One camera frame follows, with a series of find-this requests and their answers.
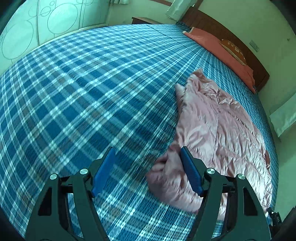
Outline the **pink quilted down jacket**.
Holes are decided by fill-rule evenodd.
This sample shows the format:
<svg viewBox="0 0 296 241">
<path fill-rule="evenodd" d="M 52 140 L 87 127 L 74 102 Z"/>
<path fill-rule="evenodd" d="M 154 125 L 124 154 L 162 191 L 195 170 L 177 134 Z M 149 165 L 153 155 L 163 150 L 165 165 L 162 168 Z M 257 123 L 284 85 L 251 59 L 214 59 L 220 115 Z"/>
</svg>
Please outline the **pink quilted down jacket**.
<svg viewBox="0 0 296 241">
<path fill-rule="evenodd" d="M 244 107 L 201 69 L 175 90 L 179 119 L 174 140 L 147 173 L 153 195 L 184 211 L 199 211 L 202 199 L 193 191 L 180 159 L 181 148 L 187 147 L 193 157 L 222 175 L 245 175 L 267 210 L 273 192 L 270 158 L 263 135 Z"/>
</svg>

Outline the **green curtain right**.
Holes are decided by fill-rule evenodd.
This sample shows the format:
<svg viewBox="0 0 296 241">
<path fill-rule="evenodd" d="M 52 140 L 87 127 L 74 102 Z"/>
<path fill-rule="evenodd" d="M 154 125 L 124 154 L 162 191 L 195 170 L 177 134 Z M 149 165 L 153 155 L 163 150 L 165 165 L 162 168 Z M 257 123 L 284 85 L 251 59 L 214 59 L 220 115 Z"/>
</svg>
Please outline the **green curtain right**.
<svg viewBox="0 0 296 241">
<path fill-rule="evenodd" d="M 295 94 L 291 96 L 270 116 L 271 123 L 279 138 L 286 130 L 295 123 Z"/>
</svg>

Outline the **blue plaid bed sheet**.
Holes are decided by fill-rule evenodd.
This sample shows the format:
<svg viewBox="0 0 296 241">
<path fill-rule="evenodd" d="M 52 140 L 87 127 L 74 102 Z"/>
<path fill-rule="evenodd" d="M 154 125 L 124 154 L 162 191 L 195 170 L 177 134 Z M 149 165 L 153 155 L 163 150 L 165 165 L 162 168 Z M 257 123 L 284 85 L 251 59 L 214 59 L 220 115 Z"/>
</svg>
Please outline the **blue plaid bed sheet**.
<svg viewBox="0 0 296 241">
<path fill-rule="evenodd" d="M 187 30 L 86 30 L 35 49 L 1 76 L 1 208 L 21 236 L 51 174 L 73 175 L 112 146 L 118 160 L 94 200 L 109 238 L 185 240 L 194 216 L 155 199 L 145 175 L 175 135 L 175 84 L 199 68 L 262 133 L 278 188 L 278 157 L 258 95 Z"/>
</svg>

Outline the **small brown embroidered cushion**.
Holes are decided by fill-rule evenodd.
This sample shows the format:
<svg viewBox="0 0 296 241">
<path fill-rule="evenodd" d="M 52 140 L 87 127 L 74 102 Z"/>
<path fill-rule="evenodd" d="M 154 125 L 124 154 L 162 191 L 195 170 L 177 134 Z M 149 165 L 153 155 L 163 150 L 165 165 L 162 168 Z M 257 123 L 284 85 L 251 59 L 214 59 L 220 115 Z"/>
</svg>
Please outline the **small brown embroidered cushion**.
<svg viewBox="0 0 296 241">
<path fill-rule="evenodd" d="M 220 44 L 239 63 L 241 63 L 242 65 L 247 65 L 246 59 L 243 55 L 243 52 L 236 45 L 234 45 L 231 41 L 226 40 L 226 39 L 222 39 Z"/>
</svg>

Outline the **orange red pillow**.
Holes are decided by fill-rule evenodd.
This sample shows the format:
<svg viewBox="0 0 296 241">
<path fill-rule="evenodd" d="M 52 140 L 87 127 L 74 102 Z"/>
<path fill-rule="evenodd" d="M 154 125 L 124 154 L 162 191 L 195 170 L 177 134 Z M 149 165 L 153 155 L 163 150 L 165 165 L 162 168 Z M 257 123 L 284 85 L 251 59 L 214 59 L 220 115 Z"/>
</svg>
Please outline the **orange red pillow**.
<svg viewBox="0 0 296 241">
<path fill-rule="evenodd" d="M 231 54 L 229 54 L 220 44 L 221 40 L 217 37 L 199 28 L 192 27 L 189 32 L 184 31 L 183 34 L 194 40 L 207 51 L 212 53 L 216 58 L 228 66 L 252 91 L 255 90 L 255 80 L 253 70 L 248 65 L 242 65 Z"/>
</svg>

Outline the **dark wooden headboard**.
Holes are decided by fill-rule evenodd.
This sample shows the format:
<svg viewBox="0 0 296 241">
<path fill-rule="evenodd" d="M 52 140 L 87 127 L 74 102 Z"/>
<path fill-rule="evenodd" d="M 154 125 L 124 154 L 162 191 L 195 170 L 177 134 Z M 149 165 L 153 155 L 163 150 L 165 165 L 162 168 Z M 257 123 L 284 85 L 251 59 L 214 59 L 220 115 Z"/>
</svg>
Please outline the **dark wooden headboard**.
<svg viewBox="0 0 296 241">
<path fill-rule="evenodd" d="M 193 6 L 189 7 L 183 17 L 181 17 L 180 21 L 190 28 L 196 27 L 205 30 L 218 39 L 226 39 L 231 41 L 243 52 L 248 66 L 253 70 L 255 89 L 260 91 L 266 85 L 267 81 L 269 80 L 269 73 L 267 70 L 255 56 L 255 54 L 250 50 L 250 48 L 247 47 L 247 45 L 245 45 L 229 29 L 224 27 L 224 25 Z"/>
</svg>

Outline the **wooden nightstand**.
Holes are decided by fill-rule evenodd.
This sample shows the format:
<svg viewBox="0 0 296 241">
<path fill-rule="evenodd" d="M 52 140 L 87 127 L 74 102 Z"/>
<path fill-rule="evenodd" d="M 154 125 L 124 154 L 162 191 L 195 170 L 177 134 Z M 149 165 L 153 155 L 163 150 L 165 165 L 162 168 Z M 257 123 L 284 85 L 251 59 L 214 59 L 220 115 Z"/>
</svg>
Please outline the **wooden nightstand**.
<svg viewBox="0 0 296 241">
<path fill-rule="evenodd" d="M 132 24 L 150 24 L 150 25 L 160 25 L 161 23 L 149 18 L 144 17 L 132 17 Z"/>
</svg>

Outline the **green curtain beside headboard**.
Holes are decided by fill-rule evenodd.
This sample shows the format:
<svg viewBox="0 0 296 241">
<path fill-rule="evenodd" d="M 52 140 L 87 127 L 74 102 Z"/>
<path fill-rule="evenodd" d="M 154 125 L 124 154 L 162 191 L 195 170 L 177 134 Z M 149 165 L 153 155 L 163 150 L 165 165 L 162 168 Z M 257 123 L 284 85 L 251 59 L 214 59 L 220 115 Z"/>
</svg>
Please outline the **green curtain beside headboard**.
<svg viewBox="0 0 296 241">
<path fill-rule="evenodd" d="M 166 12 L 166 16 L 174 21 L 179 21 L 189 7 L 194 6 L 197 0 L 174 0 Z"/>
</svg>

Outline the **wall power socket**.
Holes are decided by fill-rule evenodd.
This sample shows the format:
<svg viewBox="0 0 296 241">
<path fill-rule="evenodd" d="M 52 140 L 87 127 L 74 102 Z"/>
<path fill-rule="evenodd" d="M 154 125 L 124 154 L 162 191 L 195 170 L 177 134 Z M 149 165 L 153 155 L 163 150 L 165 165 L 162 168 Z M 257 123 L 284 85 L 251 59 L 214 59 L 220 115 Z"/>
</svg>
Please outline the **wall power socket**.
<svg viewBox="0 0 296 241">
<path fill-rule="evenodd" d="M 255 52 L 259 51 L 259 46 L 253 40 L 251 40 L 249 44 L 255 50 Z"/>
</svg>

